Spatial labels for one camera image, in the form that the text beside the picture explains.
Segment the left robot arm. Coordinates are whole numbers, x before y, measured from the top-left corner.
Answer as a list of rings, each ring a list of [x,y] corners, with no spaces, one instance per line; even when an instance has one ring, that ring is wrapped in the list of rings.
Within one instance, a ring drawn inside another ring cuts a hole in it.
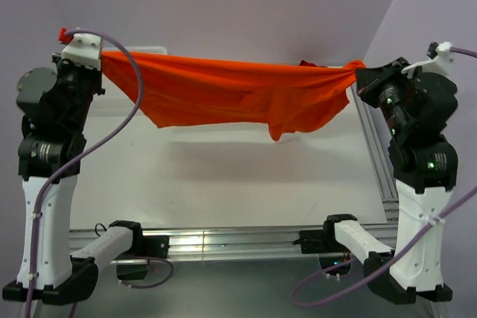
[[[59,54],[53,68],[36,68],[18,82],[22,141],[19,175],[25,193],[25,245],[17,277],[2,290],[12,302],[63,306],[88,299],[100,272],[121,255],[144,252],[139,223],[117,220],[83,249],[69,248],[72,199],[80,173],[87,113],[104,94],[100,69]]]

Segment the red folded t-shirt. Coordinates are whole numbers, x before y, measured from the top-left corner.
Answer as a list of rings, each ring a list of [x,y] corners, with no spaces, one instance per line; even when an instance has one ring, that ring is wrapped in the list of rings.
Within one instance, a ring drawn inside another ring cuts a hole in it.
[[[314,63],[310,63],[308,61],[305,61],[305,60],[301,60],[299,62],[299,66],[305,66],[305,67],[318,67],[318,65],[314,64]]]

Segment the aluminium side rail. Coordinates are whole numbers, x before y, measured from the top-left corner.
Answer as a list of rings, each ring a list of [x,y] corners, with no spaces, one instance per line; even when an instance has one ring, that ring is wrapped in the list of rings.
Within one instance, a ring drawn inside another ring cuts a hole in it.
[[[356,99],[356,109],[361,121],[371,162],[373,163],[387,222],[397,224],[399,218],[398,194],[369,106]]]

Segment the aluminium front rail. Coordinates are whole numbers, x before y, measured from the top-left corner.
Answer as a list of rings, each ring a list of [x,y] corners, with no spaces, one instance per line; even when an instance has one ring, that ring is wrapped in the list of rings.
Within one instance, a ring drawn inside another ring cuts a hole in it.
[[[226,229],[144,229],[146,238],[167,236],[173,262],[240,261],[309,257],[297,244],[299,232],[320,226],[271,226]]]

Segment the orange t-shirt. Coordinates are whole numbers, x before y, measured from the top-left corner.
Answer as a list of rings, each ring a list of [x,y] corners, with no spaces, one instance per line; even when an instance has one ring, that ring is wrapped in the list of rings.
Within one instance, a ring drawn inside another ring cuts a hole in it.
[[[328,124],[349,103],[355,70],[345,66],[209,60],[134,52],[143,80],[141,111],[158,127],[266,124],[270,137],[310,133]]]

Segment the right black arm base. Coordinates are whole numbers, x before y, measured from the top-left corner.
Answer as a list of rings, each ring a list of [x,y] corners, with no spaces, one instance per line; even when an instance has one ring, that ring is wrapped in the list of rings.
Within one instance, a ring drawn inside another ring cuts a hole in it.
[[[323,269],[350,260],[349,250],[329,238],[323,229],[301,230],[292,244],[298,245],[303,255],[316,254]]]

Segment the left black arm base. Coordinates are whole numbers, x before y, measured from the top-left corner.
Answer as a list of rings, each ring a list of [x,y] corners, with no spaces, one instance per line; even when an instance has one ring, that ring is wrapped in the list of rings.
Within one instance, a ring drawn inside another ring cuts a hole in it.
[[[135,253],[125,253],[116,262],[116,277],[132,285],[150,285],[156,275],[164,279],[170,273],[168,257],[169,236],[146,235]]]

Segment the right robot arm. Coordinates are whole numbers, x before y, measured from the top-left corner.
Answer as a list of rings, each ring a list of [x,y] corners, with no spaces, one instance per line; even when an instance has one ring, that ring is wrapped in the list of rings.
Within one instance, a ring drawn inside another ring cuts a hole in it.
[[[397,305],[417,297],[448,302],[452,290],[440,268],[444,222],[440,211],[456,184],[458,154],[443,129],[456,111],[457,87],[435,60],[410,64],[399,58],[356,71],[357,93],[381,110],[391,133],[388,154],[399,201],[397,242],[389,247],[350,214],[330,215],[323,244],[348,249],[363,265],[367,286]]]

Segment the white perforated plastic basket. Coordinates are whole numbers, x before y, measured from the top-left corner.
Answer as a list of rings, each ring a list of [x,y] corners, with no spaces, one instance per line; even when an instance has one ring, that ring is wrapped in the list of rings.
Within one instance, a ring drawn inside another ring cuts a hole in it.
[[[131,46],[127,47],[127,50],[129,52],[141,52],[146,54],[168,54],[167,49],[162,46]]]

